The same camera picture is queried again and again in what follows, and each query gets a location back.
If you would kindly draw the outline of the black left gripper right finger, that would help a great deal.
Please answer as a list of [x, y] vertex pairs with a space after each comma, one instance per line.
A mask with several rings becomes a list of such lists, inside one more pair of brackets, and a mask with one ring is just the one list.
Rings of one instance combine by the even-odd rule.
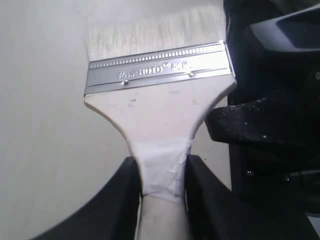
[[317, 240], [299, 192], [263, 181], [252, 193], [229, 190], [197, 155], [185, 165], [188, 219], [196, 240]]

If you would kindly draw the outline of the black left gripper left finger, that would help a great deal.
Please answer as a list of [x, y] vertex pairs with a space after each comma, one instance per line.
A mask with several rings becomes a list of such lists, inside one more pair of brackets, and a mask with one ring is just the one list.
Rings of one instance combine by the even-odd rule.
[[36, 239], [133, 240], [139, 206], [139, 167], [133, 157], [127, 157], [88, 203]]

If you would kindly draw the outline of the black second robot arm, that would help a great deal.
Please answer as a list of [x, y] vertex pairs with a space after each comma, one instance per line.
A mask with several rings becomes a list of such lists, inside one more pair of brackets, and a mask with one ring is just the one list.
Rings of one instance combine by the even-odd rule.
[[317, 240], [320, 7], [224, 0], [87, 18], [84, 104], [130, 156], [40, 240]]

